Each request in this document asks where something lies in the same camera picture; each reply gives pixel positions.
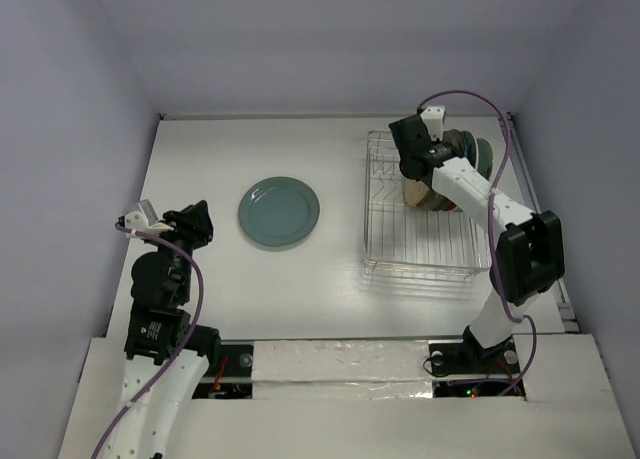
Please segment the grey reindeer pattern plate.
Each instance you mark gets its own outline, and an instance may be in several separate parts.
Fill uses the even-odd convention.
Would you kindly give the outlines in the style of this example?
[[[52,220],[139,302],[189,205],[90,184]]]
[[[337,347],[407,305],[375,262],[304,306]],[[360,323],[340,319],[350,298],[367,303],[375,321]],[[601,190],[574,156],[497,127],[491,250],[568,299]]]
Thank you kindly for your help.
[[[464,131],[458,129],[445,130],[443,141],[451,144],[459,157],[465,157],[467,152],[467,140]]]

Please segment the beige leaf pattern plate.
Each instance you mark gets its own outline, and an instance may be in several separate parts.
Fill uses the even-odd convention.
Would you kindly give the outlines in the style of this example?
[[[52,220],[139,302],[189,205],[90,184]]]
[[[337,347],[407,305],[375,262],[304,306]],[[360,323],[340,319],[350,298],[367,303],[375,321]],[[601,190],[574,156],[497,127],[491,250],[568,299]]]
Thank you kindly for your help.
[[[427,211],[436,211],[441,202],[440,195],[424,182],[408,178],[403,180],[403,197],[407,206]]]

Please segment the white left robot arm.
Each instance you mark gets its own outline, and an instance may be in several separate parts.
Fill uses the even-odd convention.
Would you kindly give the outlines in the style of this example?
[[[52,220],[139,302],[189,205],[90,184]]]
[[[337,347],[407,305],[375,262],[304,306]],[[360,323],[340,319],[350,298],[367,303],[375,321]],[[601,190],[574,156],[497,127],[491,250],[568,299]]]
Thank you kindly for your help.
[[[184,306],[191,285],[204,283],[193,258],[214,236],[208,204],[157,215],[141,200],[117,219],[130,239],[154,245],[131,269],[132,306],[124,344],[118,412],[92,453],[95,458],[166,458],[170,443],[204,374],[221,362],[215,328],[200,326]]]

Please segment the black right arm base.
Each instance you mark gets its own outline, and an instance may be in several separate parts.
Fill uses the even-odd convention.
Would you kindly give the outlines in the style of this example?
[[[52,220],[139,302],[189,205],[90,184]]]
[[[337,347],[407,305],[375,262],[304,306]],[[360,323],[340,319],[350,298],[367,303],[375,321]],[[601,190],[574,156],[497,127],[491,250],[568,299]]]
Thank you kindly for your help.
[[[459,340],[430,343],[423,369],[435,378],[473,374],[488,376],[500,364],[504,364],[511,373],[521,371],[513,337],[508,336],[497,345],[483,348],[470,327],[466,327]]]

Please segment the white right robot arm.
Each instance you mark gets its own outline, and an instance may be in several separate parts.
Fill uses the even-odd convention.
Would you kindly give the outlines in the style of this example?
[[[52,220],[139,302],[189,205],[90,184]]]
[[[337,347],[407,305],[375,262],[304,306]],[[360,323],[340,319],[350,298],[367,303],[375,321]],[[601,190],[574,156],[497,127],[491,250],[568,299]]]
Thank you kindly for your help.
[[[537,213],[492,186],[463,147],[433,135],[414,114],[389,124],[402,175],[424,183],[488,235],[492,292],[460,347],[462,363],[482,371],[497,357],[527,308],[564,276],[562,225],[551,211]]]

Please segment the red and teal plate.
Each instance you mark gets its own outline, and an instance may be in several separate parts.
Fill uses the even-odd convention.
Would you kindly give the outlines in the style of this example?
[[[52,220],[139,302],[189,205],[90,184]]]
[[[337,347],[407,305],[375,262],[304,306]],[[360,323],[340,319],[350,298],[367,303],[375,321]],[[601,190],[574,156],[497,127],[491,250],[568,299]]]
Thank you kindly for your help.
[[[477,138],[469,131],[464,130],[462,132],[462,138],[464,139],[464,154],[469,160],[475,170],[479,166],[479,145]]]

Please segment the green rimmed plate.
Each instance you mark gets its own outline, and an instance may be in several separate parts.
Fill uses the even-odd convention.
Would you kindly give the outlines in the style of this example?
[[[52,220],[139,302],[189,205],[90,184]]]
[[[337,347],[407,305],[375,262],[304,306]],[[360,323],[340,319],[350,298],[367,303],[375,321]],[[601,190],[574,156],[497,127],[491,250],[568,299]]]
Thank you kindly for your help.
[[[483,138],[476,139],[476,170],[487,180],[491,179],[494,165],[492,146]]]

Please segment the plain teal plate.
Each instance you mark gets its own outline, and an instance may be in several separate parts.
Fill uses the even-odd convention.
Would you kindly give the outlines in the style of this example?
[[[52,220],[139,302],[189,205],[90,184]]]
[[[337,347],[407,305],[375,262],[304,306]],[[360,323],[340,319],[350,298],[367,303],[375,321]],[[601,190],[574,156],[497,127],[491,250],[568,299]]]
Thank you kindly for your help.
[[[274,176],[253,184],[238,206],[238,222],[245,236],[268,249],[296,246],[314,231],[320,201],[305,182]]]

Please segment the foil covered front block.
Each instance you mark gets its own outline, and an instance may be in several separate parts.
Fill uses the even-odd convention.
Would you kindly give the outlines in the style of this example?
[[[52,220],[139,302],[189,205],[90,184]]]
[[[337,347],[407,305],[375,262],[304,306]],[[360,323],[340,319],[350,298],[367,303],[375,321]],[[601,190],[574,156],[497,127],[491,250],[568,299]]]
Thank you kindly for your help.
[[[430,399],[421,340],[279,340],[254,345],[257,400]]]

